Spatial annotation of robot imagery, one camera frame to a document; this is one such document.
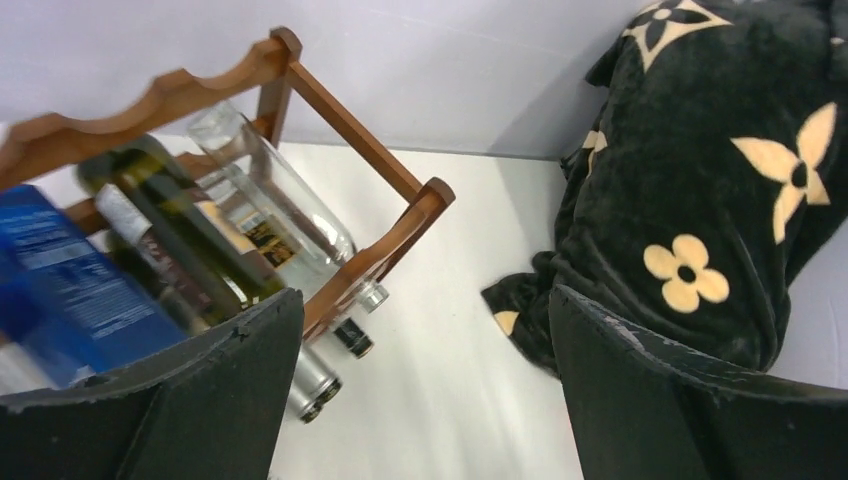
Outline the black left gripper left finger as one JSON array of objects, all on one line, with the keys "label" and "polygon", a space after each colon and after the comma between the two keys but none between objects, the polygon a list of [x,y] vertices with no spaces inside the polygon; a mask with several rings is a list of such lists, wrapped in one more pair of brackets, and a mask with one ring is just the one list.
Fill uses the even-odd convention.
[{"label": "black left gripper left finger", "polygon": [[304,324],[285,289],[65,390],[1,400],[5,479],[265,479]]}]

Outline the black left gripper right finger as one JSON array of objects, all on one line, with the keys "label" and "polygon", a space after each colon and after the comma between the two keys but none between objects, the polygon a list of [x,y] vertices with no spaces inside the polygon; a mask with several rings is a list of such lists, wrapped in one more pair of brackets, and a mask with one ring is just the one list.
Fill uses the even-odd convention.
[{"label": "black left gripper right finger", "polygon": [[549,318],[587,479],[843,479],[847,394],[713,358],[558,285]]}]

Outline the blue square glass bottle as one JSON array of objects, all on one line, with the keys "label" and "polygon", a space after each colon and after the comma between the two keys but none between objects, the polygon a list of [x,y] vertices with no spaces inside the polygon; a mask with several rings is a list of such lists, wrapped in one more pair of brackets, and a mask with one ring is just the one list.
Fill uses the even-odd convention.
[{"label": "blue square glass bottle", "polygon": [[187,338],[32,185],[1,193],[1,332],[55,389]]}]

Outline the clear round glass bottle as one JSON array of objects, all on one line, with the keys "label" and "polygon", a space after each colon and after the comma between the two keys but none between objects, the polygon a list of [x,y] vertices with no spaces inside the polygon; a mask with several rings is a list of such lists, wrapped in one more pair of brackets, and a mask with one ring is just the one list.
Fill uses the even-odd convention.
[{"label": "clear round glass bottle", "polygon": [[348,228],[230,102],[195,115],[187,133],[215,162],[213,172],[224,174],[255,206],[271,212],[335,274],[357,253]]}]

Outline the clear square bottle black cap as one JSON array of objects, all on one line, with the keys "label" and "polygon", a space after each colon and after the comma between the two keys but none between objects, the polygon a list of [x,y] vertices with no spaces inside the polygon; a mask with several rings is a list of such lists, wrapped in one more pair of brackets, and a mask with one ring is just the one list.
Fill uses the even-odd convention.
[{"label": "clear square bottle black cap", "polygon": [[281,221],[254,205],[232,180],[220,172],[201,177],[197,184],[226,218],[256,246],[286,285],[311,299],[335,274],[335,268],[307,250]]}]

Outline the brown wooden wine rack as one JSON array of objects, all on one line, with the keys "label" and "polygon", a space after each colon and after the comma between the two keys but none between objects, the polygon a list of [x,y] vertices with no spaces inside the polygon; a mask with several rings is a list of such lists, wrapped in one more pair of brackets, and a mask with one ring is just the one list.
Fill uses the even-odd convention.
[{"label": "brown wooden wine rack", "polygon": [[421,182],[302,63],[302,44],[287,27],[254,43],[234,67],[212,77],[180,68],[152,79],[123,111],[80,120],[58,113],[15,123],[2,133],[1,186],[9,188],[133,140],[245,91],[260,90],[252,124],[278,144],[293,94],[300,96],[372,169],[344,168],[342,198],[363,216],[376,215],[386,231],[355,254],[304,306],[303,337],[315,340],[353,305],[366,280],[381,281],[455,201],[452,188],[432,177]]}]

